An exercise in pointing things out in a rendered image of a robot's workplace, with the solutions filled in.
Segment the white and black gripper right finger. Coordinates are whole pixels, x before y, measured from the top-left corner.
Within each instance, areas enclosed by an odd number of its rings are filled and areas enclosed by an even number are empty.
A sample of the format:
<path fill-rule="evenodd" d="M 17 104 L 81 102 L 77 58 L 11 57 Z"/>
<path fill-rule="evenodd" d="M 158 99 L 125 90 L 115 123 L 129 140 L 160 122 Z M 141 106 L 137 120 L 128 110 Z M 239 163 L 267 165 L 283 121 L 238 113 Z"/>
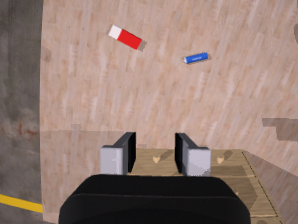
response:
<path fill-rule="evenodd" d="M 175 133 L 174 160 L 183 176 L 210 176 L 211 150 L 198 147 L 185 133 Z"/>

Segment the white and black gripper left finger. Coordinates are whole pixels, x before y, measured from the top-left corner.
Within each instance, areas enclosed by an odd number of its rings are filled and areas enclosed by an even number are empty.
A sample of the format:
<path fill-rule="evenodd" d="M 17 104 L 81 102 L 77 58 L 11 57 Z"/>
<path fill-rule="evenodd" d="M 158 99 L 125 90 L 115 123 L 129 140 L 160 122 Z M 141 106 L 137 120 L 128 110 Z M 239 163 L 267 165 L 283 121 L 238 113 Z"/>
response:
<path fill-rule="evenodd" d="M 113 145 L 100 148 L 100 174 L 127 175 L 136 160 L 136 132 L 126 132 Z"/>

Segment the small wooden chest of drawers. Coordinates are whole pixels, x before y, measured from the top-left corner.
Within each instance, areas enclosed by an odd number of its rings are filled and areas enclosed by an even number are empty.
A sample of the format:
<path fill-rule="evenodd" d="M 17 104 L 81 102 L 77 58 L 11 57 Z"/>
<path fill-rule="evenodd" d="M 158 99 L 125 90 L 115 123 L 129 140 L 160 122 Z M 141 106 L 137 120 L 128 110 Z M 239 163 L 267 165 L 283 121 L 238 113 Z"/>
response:
<path fill-rule="evenodd" d="M 136 148 L 136 150 L 175 150 L 175 149 L 148 149 L 148 148 Z M 255 177 L 242 177 L 242 178 L 220 178 L 220 179 L 257 179 L 259 184 L 261 185 L 264 193 L 266 194 L 271 206 L 273 207 L 276 217 L 266 217 L 266 218 L 251 218 L 251 221 L 261 221 L 261 220 L 279 220 L 281 224 L 286 224 L 283 220 L 279 210 L 277 209 L 275 203 L 273 202 L 270 194 L 268 193 L 266 187 L 264 186 L 262 180 L 260 179 L 258 173 L 256 172 L 254 166 L 252 165 L 251 161 L 249 160 L 248 156 L 246 155 L 244 150 L 231 150 L 231 149 L 210 149 L 211 151 L 242 151 L 245 159 L 247 160 L 249 166 L 251 167 Z"/>

